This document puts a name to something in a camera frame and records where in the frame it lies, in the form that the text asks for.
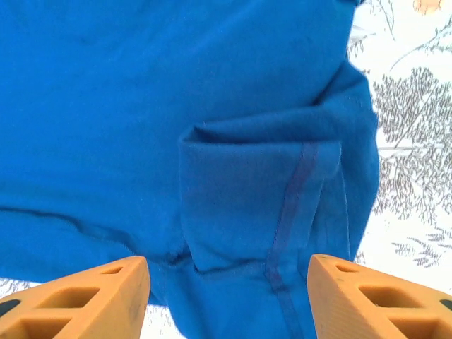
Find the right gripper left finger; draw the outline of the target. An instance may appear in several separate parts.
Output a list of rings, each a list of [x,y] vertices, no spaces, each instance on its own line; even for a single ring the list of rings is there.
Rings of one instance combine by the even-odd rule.
[[[131,256],[1,299],[2,338],[139,338],[147,261]]]

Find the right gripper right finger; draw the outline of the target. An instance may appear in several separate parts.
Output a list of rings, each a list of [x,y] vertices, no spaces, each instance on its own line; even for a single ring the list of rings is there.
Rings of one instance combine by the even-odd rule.
[[[309,262],[318,338],[451,339],[451,296],[325,254]]]

